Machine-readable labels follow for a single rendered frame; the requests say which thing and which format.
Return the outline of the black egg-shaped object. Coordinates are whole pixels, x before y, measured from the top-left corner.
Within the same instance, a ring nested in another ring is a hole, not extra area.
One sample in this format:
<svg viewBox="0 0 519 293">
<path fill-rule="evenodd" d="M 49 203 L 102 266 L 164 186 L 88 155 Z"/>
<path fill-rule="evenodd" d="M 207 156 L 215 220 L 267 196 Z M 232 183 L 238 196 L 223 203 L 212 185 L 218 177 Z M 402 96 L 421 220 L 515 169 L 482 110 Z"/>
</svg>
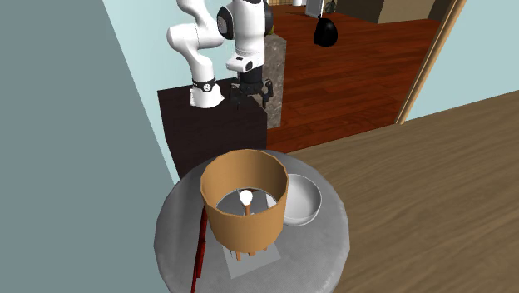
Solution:
<svg viewBox="0 0 519 293">
<path fill-rule="evenodd" d="M 314 31 L 314 44 L 321 47 L 331 47 L 338 40 L 338 30 L 329 18 L 320 18 Z"/>
</svg>

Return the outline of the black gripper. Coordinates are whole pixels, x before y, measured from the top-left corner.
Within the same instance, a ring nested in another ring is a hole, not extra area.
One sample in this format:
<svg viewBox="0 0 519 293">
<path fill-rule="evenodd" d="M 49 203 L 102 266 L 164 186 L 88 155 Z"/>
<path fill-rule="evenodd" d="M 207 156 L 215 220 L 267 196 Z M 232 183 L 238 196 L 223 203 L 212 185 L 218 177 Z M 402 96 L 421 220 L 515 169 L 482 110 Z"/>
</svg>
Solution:
<svg viewBox="0 0 519 293">
<path fill-rule="evenodd" d="M 230 84 L 230 102 L 236 107 L 237 110 L 240 109 L 240 99 L 242 97 L 242 93 L 244 93 L 245 95 L 254 95 L 261 93 L 262 107 L 266 108 L 266 104 L 269 101 L 269 99 L 274 95 L 274 91 L 272 81 L 270 79 L 265 79 L 263 82 L 262 74 L 262 67 L 251 69 L 250 71 L 245 73 L 239 72 L 239 84 Z"/>
</svg>

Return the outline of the table lamp with tan shade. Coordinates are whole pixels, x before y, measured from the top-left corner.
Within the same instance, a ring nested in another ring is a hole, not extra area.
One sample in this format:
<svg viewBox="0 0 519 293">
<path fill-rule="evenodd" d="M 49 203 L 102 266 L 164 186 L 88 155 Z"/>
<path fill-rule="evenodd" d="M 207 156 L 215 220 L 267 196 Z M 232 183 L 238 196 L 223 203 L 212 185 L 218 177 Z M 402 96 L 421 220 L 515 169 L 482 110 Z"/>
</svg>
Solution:
<svg viewBox="0 0 519 293">
<path fill-rule="evenodd" d="M 284 165 L 264 151 L 242 149 L 216 157 L 200 177 L 200 193 L 210 229 L 225 248 L 225 265 L 232 279 L 277 261 L 273 246 L 283 230 L 289 176 Z M 217 208 L 228 194 L 240 190 L 259 190 L 276 204 L 250 216 L 238 207 L 235 213 Z"/>
</svg>

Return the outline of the grey stone pedestal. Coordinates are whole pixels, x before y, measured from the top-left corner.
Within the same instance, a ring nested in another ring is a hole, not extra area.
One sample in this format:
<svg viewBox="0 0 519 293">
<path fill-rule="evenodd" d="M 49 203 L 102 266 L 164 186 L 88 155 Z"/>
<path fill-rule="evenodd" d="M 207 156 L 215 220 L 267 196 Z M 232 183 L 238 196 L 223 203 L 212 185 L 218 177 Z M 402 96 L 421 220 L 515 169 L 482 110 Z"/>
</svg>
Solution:
<svg viewBox="0 0 519 293">
<path fill-rule="evenodd" d="M 265 64 L 263 65 L 263 79 L 270 79 L 273 83 L 273 96 L 266 103 L 267 115 L 266 129 L 279 127 L 281 124 L 283 94 L 284 94 L 284 70 L 286 41 L 276 35 L 268 35 L 264 38 Z"/>
</svg>

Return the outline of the dark robot stand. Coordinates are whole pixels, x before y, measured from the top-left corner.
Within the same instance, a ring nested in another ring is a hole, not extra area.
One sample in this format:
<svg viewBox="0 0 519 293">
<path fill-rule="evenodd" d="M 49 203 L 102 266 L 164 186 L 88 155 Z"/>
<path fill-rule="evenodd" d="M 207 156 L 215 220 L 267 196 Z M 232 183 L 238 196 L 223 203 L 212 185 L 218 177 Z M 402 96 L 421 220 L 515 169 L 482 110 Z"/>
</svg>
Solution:
<svg viewBox="0 0 519 293">
<path fill-rule="evenodd" d="M 157 92 L 166 142 L 180 178 L 228 151 L 266 148 L 265 110 L 252 97 L 233 103 L 229 78 L 217 84 L 224 100 L 207 109 L 191 106 L 189 86 Z"/>
</svg>

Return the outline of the brown cabinet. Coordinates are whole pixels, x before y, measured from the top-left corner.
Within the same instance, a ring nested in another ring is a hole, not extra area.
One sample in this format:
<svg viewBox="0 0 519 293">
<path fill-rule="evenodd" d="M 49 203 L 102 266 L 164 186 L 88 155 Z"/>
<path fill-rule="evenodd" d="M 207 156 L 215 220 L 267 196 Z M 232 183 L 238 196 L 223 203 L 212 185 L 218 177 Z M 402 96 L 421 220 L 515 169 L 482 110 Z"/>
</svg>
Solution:
<svg viewBox="0 0 519 293">
<path fill-rule="evenodd" d="M 335 12 L 377 24 L 441 20 L 452 0 L 337 0 Z"/>
</svg>

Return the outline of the round grey table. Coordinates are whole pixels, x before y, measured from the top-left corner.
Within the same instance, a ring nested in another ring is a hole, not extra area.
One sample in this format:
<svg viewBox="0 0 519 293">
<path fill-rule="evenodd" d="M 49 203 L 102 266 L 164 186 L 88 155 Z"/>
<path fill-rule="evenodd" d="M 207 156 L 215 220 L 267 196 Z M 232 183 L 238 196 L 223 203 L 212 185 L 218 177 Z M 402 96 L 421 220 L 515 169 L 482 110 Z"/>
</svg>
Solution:
<svg viewBox="0 0 519 293">
<path fill-rule="evenodd" d="M 201 278 L 192 280 L 203 200 L 200 176 L 192 168 L 166 198 L 156 223 L 154 249 L 170 293 L 332 293 L 349 253 L 348 218 L 334 188 L 304 162 L 273 151 L 288 173 L 309 178 L 320 189 L 322 205 L 307 225 L 286 226 L 274 246 L 277 261 L 230 277 L 223 246 L 207 232 Z"/>
</svg>

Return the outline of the white bowl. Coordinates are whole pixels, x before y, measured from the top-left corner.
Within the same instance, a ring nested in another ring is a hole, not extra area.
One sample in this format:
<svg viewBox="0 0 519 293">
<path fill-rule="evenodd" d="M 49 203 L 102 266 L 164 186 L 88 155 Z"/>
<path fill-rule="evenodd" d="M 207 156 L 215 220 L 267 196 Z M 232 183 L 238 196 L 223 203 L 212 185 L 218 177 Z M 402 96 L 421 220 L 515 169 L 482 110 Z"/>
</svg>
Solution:
<svg viewBox="0 0 519 293">
<path fill-rule="evenodd" d="M 322 195 L 316 184 L 306 176 L 288 174 L 274 179 L 273 193 L 265 193 L 266 208 L 263 213 L 275 207 L 275 196 L 284 196 L 284 224 L 286 226 L 304 226 L 319 213 Z"/>
</svg>

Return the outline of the grey framed picture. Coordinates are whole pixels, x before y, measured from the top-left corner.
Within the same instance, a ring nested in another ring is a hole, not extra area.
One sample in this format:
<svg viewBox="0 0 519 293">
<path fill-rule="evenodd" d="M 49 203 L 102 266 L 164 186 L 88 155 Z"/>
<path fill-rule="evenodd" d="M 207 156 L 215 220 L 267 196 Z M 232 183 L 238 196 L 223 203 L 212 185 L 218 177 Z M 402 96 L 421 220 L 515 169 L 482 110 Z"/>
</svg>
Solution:
<svg viewBox="0 0 519 293">
<path fill-rule="evenodd" d="M 321 18 L 325 0 L 306 0 L 304 14 L 309 17 Z"/>
</svg>

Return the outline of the red book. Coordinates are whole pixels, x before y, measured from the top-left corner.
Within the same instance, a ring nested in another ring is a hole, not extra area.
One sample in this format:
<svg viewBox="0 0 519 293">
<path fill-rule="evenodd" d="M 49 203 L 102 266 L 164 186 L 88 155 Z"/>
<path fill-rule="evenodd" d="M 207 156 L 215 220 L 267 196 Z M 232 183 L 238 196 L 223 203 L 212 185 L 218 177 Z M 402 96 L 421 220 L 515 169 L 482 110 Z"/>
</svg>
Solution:
<svg viewBox="0 0 519 293">
<path fill-rule="evenodd" d="M 191 282 L 190 293 L 195 293 L 195 287 L 197 280 L 201 277 L 201 270 L 203 266 L 204 254 L 205 254 L 205 234 L 207 227 L 207 213 L 205 208 L 202 209 L 200 218 L 200 230 L 197 242 L 197 249 L 195 253 L 195 263 L 193 270 L 193 277 Z"/>
</svg>

